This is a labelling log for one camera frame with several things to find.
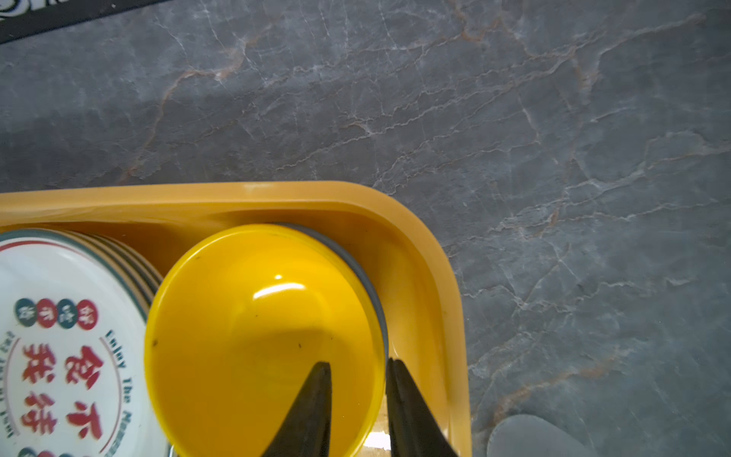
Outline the blue bowl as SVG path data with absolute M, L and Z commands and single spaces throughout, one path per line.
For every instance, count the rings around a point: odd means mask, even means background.
M 311 238 L 317 240 L 318 242 L 324 244 L 331 251 L 335 252 L 350 267 L 350 269 L 354 272 L 354 274 L 357 276 L 359 281 L 362 283 L 362 285 L 365 289 L 365 292 L 369 296 L 369 300 L 371 302 L 371 305 L 373 306 L 373 310 L 375 311 L 375 314 L 378 319 L 380 333 L 381 333 L 383 343 L 384 343 L 385 358 L 388 359 L 388 357 L 389 357 L 389 337 L 388 337 L 388 323 L 386 323 L 386 314 L 384 312 L 378 292 L 376 291 L 375 287 L 373 286 L 373 283 L 371 282 L 369 276 L 367 275 L 367 273 L 363 269 L 363 267 L 360 265 L 360 263 L 343 246 L 336 243 L 331 238 L 318 232 L 317 230 L 314 230 L 313 228 L 308 228 L 308 227 L 291 224 L 291 223 L 279 223 L 279 226 L 287 227 L 287 228 L 290 228 L 293 230 L 298 230 L 299 232 L 302 232 L 302 233 L 310 236 Z

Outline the white plate green flower outline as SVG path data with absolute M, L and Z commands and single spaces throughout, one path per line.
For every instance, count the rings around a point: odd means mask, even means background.
M 72 232 L 72 235 L 90 246 L 95 246 L 99 251 L 103 251 L 108 257 L 112 257 L 122 266 L 127 276 L 142 292 L 146 301 L 146 308 L 150 308 L 163 277 L 148 259 L 128 245 L 107 236 L 81 232 Z

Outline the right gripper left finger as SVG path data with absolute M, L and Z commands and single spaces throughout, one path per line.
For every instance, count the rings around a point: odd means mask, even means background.
M 316 363 L 263 456 L 329 456 L 331 368 Z

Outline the yellow plastic bin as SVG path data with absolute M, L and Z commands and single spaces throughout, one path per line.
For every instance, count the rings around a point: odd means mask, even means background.
M 472 453 L 466 337 L 451 265 L 426 225 L 397 200 L 332 181 L 236 182 L 12 192 L 1 226 L 110 236 L 160 272 L 198 242 L 249 223 L 320 232 L 365 270 L 386 314 L 390 351 L 403 360 L 455 451 Z

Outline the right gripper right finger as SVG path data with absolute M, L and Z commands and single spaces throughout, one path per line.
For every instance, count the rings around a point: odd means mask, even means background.
M 457 456 L 402 360 L 388 359 L 386 401 L 392 456 Z

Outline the yellow bowl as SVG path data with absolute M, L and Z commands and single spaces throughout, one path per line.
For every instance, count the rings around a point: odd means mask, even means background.
M 279 224 L 209 236 L 166 275 L 148 316 L 145 375 L 182 456 L 259 456 L 312 367 L 331 368 L 329 452 L 354 456 L 385 393 L 379 323 L 324 244 Z

